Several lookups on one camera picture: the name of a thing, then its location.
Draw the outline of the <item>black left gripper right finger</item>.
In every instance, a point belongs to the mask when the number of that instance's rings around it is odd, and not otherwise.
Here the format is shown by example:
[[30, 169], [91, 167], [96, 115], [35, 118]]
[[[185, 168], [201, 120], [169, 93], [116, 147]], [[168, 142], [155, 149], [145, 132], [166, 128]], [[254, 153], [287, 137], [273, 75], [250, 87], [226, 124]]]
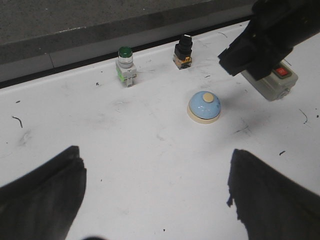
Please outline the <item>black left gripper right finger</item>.
[[318, 240], [320, 197], [246, 150], [232, 153], [229, 199], [250, 240]]

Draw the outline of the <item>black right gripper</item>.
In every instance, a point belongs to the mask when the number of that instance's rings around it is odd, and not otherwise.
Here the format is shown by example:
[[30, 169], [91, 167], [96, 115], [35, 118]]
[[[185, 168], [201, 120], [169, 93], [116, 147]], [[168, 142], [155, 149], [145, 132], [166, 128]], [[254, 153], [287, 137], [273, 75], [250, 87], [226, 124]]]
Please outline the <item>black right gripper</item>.
[[218, 55], [232, 76], [247, 71], [256, 81], [265, 78], [294, 46], [320, 32], [318, 0], [258, 0], [252, 13], [246, 30]]

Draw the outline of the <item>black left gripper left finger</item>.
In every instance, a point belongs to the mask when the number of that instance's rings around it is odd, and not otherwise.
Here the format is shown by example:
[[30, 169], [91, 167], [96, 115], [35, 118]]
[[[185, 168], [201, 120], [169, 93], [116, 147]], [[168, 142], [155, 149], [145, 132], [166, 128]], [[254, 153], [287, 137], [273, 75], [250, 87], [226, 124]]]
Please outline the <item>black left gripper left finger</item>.
[[64, 240], [83, 202], [87, 170], [78, 146], [0, 189], [2, 240]]

